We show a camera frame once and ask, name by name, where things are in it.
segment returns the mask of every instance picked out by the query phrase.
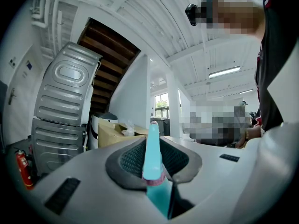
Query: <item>white ceiling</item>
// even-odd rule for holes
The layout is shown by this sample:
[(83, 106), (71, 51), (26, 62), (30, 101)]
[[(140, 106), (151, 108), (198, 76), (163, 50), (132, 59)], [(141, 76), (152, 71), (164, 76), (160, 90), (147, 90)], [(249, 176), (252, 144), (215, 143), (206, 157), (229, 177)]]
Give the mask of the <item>white ceiling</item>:
[[(222, 31), (190, 25), (185, 14), (189, 3), (200, 0), (96, 0), (116, 10), (133, 26), (143, 26), (150, 46), (163, 58), (192, 99), (203, 96), (233, 96), (254, 87), (254, 71), (259, 42), (244, 36), (227, 36)], [(78, 4), (64, 0), (58, 4), (63, 12), (62, 42), (70, 40)], [(52, 14), (49, 15), (51, 28)], [(43, 53), (53, 56), (51, 29), (42, 29)], [(208, 74), (241, 66), (240, 72), (209, 79)], [(166, 86), (166, 75), (155, 60), (151, 64), (152, 91)]]

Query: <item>green tree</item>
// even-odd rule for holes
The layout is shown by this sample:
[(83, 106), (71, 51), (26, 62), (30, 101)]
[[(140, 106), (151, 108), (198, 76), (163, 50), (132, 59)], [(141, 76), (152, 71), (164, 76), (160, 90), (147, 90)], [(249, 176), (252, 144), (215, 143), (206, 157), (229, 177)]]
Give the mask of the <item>green tree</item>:
[(167, 100), (162, 100), (162, 102), (161, 101), (156, 102), (156, 108), (161, 108), (161, 107), (168, 107)]

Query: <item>black mesh grille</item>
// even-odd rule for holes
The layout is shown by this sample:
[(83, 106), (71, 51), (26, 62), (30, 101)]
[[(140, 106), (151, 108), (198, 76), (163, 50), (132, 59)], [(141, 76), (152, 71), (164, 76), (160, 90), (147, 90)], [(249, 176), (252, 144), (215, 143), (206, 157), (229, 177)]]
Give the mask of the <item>black mesh grille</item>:
[(127, 172), (142, 178), (146, 140), (120, 156), (120, 166)]
[(170, 176), (182, 170), (189, 162), (189, 157), (182, 151), (160, 140), (162, 162)]
[[(142, 178), (145, 149), (146, 141), (123, 153), (119, 159), (121, 168)], [(170, 176), (182, 170), (189, 162), (188, 155), (163, 140), (160, 140), (160, 152), (162, 154), (162, 162)]]

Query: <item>window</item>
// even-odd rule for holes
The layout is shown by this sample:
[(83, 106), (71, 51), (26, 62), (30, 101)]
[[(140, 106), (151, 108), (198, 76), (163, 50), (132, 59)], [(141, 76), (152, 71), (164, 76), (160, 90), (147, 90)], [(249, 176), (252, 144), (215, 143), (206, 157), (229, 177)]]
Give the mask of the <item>window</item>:
[(169, 118), (168, 93), (155, 96), (155, 116), (159, 118)]

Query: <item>plastic bag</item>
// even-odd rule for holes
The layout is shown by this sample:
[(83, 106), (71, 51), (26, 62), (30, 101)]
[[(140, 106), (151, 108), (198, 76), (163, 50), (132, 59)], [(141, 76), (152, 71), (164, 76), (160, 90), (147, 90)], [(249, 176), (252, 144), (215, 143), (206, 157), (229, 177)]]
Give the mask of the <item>plastic bag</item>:
[(134, 125), (133, 125), (132, 121), (129, 120), (126, 123), (126, 126), (127, 126), (127, 130), (123, 130), (122, 134), (125, 135), (125, 136), (134, 136), (135, 135), (135, 129), (134, 129)]

